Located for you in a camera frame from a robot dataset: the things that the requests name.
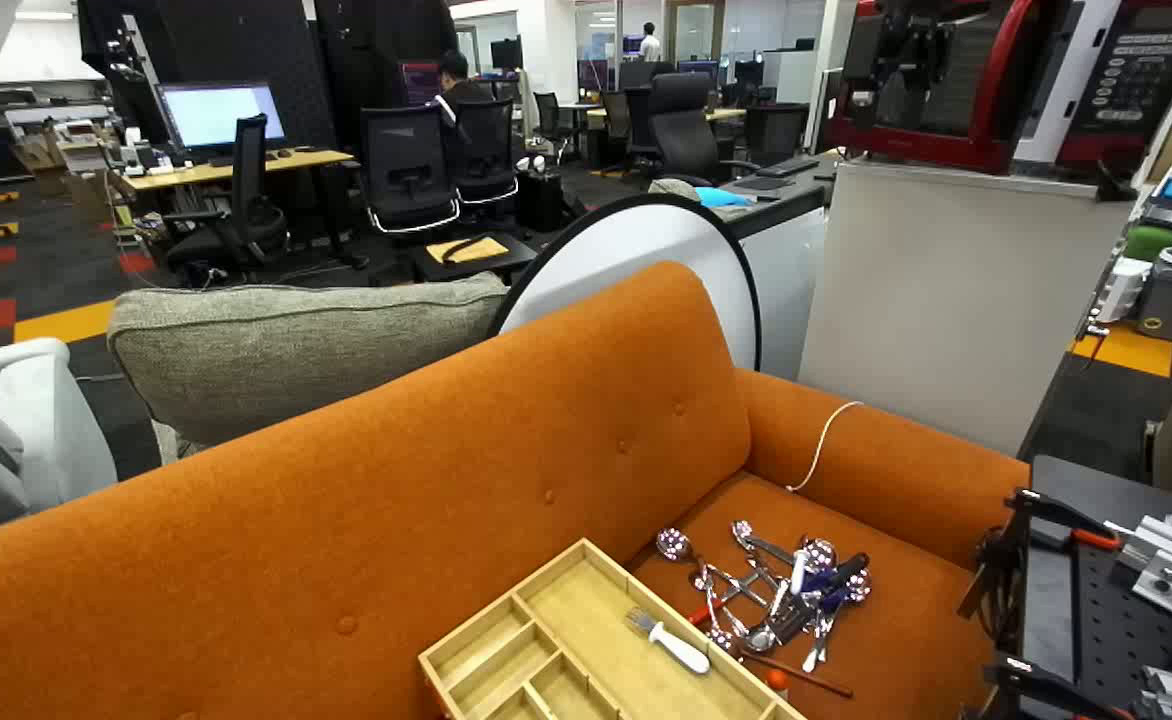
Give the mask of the black office chair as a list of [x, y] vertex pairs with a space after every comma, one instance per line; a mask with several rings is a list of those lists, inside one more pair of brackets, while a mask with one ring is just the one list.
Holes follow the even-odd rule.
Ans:
[[445, 122], [430, 106], [362, 106], [362, 204], [385, 235], [425, 235], [459, 219]]

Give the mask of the silver serving spoon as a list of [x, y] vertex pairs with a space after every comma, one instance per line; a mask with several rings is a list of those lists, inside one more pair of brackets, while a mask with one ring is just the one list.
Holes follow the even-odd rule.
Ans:
[[693, 564], [704, 568], [704, 555], [697, 550], [693, 537], [679, 529], [658, 529], [654, 531], [654, 555], [669, 564]]

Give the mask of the orange fabric sofa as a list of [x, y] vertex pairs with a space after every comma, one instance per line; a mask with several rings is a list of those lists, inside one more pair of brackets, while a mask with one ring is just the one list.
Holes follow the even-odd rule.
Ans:
[[733, 362], [653, 265], [509, 336], [0, 524], [0, 720], [425, 720], [420, 653], [577, 541], [669, 602], [658, 529], [864, 550], [808, 720], [959, 720], [959, 613], [1024, 463]]

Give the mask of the pile of metal utensils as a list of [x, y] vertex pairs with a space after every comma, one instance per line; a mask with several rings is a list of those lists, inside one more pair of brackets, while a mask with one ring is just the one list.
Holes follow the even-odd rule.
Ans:
[[747, 520], [737, 520], [728, 537], [743, 550], [743, 568], [728, 570], [697, 548], [704, 568], [686, 564], [686, 584], [699, 594], [693, 622], [739, 662], [759, 662], [771, 683], [803, 680], [846, 699], [846, 688], [818, 680], [818, 666], [827, 662], [840, 615], [856, 602], [842, 602], [815, 630], [798, 630], [789, 645], [769, 630], [769, 613], [789, 578], [794, 578], [808, 564], [840, 564], [846, 555], [835, 555], [835, 548], [818, 537], [808, 537], [794, 548], [771, 545]]

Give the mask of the computer monitor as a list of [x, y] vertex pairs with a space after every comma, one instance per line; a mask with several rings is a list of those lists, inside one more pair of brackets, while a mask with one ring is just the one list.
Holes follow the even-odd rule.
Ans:
[[163, 84], [172, 131], [189, 153], [222, 147], [234, 122], [260, 116], [269, 139], [283, 139], [283, 119], [269, 84]]

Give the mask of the blue black spatula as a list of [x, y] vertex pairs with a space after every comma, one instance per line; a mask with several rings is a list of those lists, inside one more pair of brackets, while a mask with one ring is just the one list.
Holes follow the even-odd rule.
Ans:
[[769, 630], [789, 645], [798, 630], [815, 630], [842, 602], [866, 599], [866, 555], [856, 550], [840, 564], [808, 564], [794, 578], [777, 592]]

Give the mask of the grey cushion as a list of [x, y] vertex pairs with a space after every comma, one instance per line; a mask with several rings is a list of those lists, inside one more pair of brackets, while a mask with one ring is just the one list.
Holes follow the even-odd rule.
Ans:
[[135, 289], [106, 349], [157, 424], [208, 449], [336, 404], [487, 336], [509, 282]]

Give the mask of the wooden office desk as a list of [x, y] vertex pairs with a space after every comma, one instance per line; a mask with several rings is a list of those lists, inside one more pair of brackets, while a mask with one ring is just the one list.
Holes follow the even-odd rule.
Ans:
[[[296, 147], [296, 153], [264, 156], [264, 173], [304, 173], [304, 166], [357, 166], [357, 156], [336, 147], [304, 147], [304, 153]], [[119, 189], [140, 195], [140, 190], [217, 182], [230, 176], [234, 176], [230, 165], [189, 165], [189, 166], [157, 166], [147, 176], [119, 176]]]

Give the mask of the wooden cutlery tray box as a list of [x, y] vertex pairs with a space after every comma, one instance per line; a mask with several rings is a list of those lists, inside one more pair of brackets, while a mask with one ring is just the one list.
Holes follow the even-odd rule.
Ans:
[[[706, 653], [693, 675], [626, 613]], [[577, 541], [420, 653], [445, 720], [803, 720], [693, 618]]]

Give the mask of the white board panel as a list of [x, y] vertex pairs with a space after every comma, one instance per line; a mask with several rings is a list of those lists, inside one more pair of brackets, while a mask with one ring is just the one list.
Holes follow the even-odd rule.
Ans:
[[1015, 455], [1124, 216], [1058, 181], [840, 165], [798, 380]]

